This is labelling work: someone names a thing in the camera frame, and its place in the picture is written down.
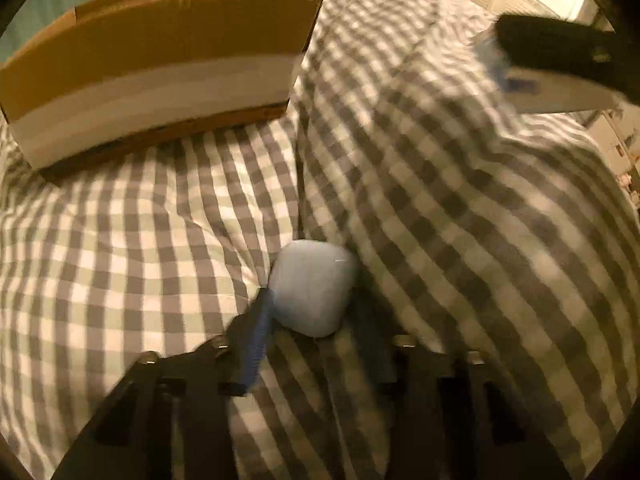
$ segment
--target gingham blanket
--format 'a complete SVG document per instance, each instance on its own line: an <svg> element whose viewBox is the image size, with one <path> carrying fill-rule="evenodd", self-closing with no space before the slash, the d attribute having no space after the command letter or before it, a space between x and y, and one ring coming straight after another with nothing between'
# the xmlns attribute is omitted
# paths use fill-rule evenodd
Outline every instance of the gingham blanket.
<svg viewBox="0 0 640 480"><path fill-rule="evenodd" d="M300 235L356 253L424 345L492 355L573 478L590 471L638 390L638 222L579 126L505 103L470 48L490 20L325 0L286 117L59 187L0 124L0 429L36 480L140 352L219 333ZM232 403L241 474L382 478L381 406L349 326L277 330Z"/></svg>

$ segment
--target open cardboard box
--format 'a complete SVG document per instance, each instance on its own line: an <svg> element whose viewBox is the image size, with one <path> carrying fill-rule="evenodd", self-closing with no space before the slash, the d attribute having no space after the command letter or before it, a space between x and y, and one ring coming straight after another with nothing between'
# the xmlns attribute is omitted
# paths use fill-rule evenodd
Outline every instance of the open cardboard box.
<svg viewBox="0 0 640 480"><path fill-rule="evenodd" d="M0 69L25 159L61 178L203 130L279 117L322 0L93 0Z"/></svg>

